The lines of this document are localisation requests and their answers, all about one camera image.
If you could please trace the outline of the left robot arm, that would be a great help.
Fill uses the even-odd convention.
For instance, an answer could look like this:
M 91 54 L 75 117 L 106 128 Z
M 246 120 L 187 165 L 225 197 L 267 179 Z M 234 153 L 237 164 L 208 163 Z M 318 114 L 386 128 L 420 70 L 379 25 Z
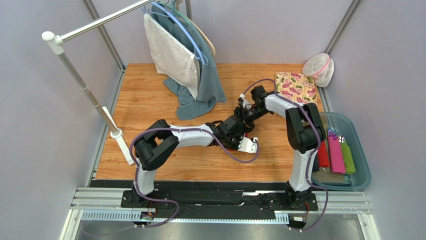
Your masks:
M 170 125 L 164 119 L 156 121 L 131 143 L 130 157 L 136 161 L 137 169 L 131 190 L 123 192 L 123 208 L 146 208 L 157 202 L 162 208 L 172 204 L 181 205 L 241 205 L 243 200 L 233 193 L 221 189 L 172 189 L 154 192 L 157 170 L 179 148 L 213 147 L 224 150 L 256 151 L 256 146 L 245 143 L 244 123 L 236 116 L 224 121 L 214 121 L 200 126 L 179 127 Z

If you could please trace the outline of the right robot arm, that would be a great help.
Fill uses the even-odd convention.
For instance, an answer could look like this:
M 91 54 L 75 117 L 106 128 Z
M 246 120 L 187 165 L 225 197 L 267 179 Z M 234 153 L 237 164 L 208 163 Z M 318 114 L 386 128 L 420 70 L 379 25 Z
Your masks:
M 291 209 L 298 209 L 314 197 L 312 170 L 321 143 L 325 140 L 325 129 L 316 104 L 294 102 L 279 95 L 275 90 L 267 92 L 263 86 L 251 90 L 253 102 L 242 93 L 234 115 L 248 132 L 254 122 L 271 113 L 285 119 L 287 139 L 293 148 L 293 167 L 285 193 L 285 202 Z

